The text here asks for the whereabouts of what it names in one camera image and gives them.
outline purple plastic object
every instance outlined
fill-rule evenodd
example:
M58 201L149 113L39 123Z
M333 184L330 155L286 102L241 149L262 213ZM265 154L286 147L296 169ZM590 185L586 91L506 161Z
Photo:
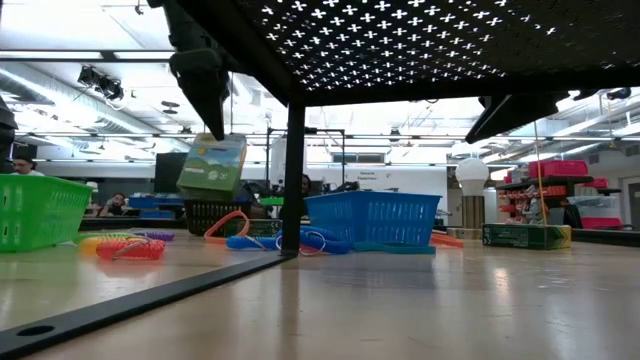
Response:
M173 237L176 236L176 234L167 231L137 231L135 234L162 241L173 241Z

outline blue bin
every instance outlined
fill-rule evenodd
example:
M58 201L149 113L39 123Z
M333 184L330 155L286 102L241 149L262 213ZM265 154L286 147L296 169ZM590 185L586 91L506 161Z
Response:
M129 207L132 209L157 209L156 198L153 196L129 197Z
M313 226L354 248L426 247L441 196L352 191L306 198Z
M140 211L141 219L168 219L174 220L175 214L173 211L166 210L141 210Z

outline red container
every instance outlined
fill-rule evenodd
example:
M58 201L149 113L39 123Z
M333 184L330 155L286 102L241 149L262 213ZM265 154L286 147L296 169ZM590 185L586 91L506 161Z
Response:
M500 205L500 211L501 212L516 212L516 206L515 205Z
M583 217L582 227L585 229L602 229L610 227L622 227L622 220L618 218L596 218L596 217Z
M596 189L606 189L609 187L609 180L607 178L596 178L593 182L584 184L585 187L593 187Z
M542 177L587 176L589 167L583 160L545 160L540 162ZM538 162L529 163L529 176L538 178Z

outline yellow plastic object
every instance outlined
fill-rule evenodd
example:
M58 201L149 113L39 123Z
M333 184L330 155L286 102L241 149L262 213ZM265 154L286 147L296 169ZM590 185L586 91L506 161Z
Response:
M88 237L83 239L78 245L78 250L80 254L86 256L94 256L96 255L96 249L98 245L100 245L103 241L123 241L123 240L142 240L144 241L144 237L140 236L95 236Z
M80 242L78 250L82 255L95 255L98 245L107 238L90 237Z

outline man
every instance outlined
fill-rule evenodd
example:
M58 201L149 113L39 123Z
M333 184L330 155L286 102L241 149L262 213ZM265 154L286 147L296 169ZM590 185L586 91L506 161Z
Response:
M36 171L36 163L28 156L18 155L13 158L13 170L11 175L31 175L44 176L43 173Z

